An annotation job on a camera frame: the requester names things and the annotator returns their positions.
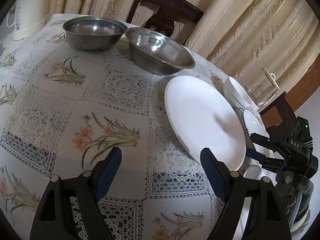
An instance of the wooden chair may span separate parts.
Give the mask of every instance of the wooden chair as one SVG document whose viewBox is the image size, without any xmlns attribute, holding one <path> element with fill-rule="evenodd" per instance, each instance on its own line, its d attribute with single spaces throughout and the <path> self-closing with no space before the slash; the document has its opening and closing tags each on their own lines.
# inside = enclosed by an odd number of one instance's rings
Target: wooden chair
<svg viewBox="0 0 320 240">
<path fill-rule="evenodd" d="M 141 0 L 134 0 L 129 12 L 127 23 L 131 23 L 137 6 Z M 203 12 L 186 0 L 144 0 L 160 6 L 158 12 L 153 15 L 144 26 L 170 37 L 174 30 L 174 21 L 179 21 L 179 16 L 184 17 L 195 24 L 201 19 Z"/>
<path fill-rule="evenodd" d="M 290 131 L 297 120 L 294 111 L 284 98 L 286 95 L 287 93 L 283 92 L 276 100 L 274 100 L 270 105 L 260 112 L 260 116 L 263 116 L 275 106 L 282 119 L 282 122 L 279 125 L 266 128 L 270 137 L 279 137 L 282 136 L 283 133 L 290 134 Z"/>
</svg>

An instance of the white ceramic dish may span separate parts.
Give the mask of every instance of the white ceramic dish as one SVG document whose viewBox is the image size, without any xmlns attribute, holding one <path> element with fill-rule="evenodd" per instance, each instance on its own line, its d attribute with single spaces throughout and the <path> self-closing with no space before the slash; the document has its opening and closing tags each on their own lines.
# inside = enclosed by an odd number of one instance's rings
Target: white ceramic dish
<svg viewBox="0 0 320 240">
<path fill-rule="evenodd" d="M 165 88 L 164 104 L 173 131 L 197 162 L 208 147 L 229 170 L 240 168 L 244 133 L 236 113 L 214 87 L 198 78 L 175 77 Z"/>
<path fill-rule="evenodd" d="M 264 131 L 263 127 L 261 126 L 261 124 L 259 123 L 258 119 L 248 109 L 244 109 L 243 119 L 244 119 L 244 125 L 247 128 L 249 136 L 252 133 L 257 133 L 257 134 L 266 136 L 265 131 Z M 269 149 L 262 147 L 258 144 L 255 144 L 255 143 L 253 143 L 253 146 L 257 152 L 260 152 L 260 153 L 264 154 L 265 156 L 269 157 L 269 155 L 270 155 Z"/>
<path fill-rule="evenodd" d="M 228 102 L 236 108 L 247 108 L 251 105 L 251 98 L 233 77 L 228 77 L 224 83 L 223 94 Z"/>
<path fill-rule="evenodd" d="M 263 170 L 257 165 L 251 165 L 247 170 L 244 172 L 243 176 L 248 179 L 257 179 L 260 180 L 263 176 L 265 176 Z M 241 217 L 236 228 L 235 235 L 233 240 L 240 240 L 242 238 L 245 225 L 247 223 L 249 210 L 250 210 L 250 203 L 251 198 L 247 197 L 244 199 L 244 205 L 241 212 Z"/>
</svg>

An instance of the tablecloth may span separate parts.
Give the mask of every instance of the tablecloth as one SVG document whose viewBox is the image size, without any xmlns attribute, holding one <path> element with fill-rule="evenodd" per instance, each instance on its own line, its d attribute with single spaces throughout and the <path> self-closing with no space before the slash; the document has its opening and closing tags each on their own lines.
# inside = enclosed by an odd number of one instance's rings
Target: tablecloth
<svg viewBox="0 0 320 240">
<path fill-rule="evenodd" d="M 109 51 L 74 50 L 62 25 L 76 16 L 52 15 L 38 33 L 22 41 L 10 34 L 1 43 L 0 207 L 9 223 L 29 239 L 51 176 L 77 177 L 118 146 L 121 166 L 99 202 L 115 239 L 207 239 L 223 203 L 173 133 L 164 89 L 190 75 L 221 92 L 228 76 L 190 50 L 194 69 L 146 72 L 124 36 Z M 240 172 L 251 164 L 246 158 Z M 76 198 L 71 202 L 87 239 Z"/>
</svg>

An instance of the curtain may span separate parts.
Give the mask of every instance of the curtain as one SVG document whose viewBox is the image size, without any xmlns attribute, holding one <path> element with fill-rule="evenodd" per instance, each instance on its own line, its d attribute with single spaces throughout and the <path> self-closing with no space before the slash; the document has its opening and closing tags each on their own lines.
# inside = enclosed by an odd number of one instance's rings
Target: curtain
<svg viewBox="0 0 320 240">
<path fill-rule="evenodd" d="M 195 25 L 175 22 L 172 38 L 207 58 L 259 96 L 271 89 L 262 68 L 289 91 L 320 52 L 319 22 L 305 0 L 187 0 L 204 12 Z M 48 0 L 48 13 L 100 15 L 125 21 L 133 0 Z M 158 7 L 142 2 L 132 23 Z"/>
</svg>

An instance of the stainless steel bowl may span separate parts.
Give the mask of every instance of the stainless steel bowl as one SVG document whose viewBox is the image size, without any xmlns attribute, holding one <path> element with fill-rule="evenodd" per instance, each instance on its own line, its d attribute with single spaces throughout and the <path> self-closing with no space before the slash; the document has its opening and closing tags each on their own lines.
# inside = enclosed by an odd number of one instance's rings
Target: stainless steel bowl
<svg viewBox="0 0 320 240">
<path fill-rule="evenodd" d="M 192 55 L 183 46 L 161 33 L 129 28 L 125 31 L 125 36 L 129 40 L 133 60 L 149 72 L 171 75 L 196 65 Z"/>
<path fill-rule="evenodd" d="M 110 49 L 126 31 L 123 23 L 99 16 L 77 17 L 63 25 L 67 41 L 75 49 Z"/>
</svg>

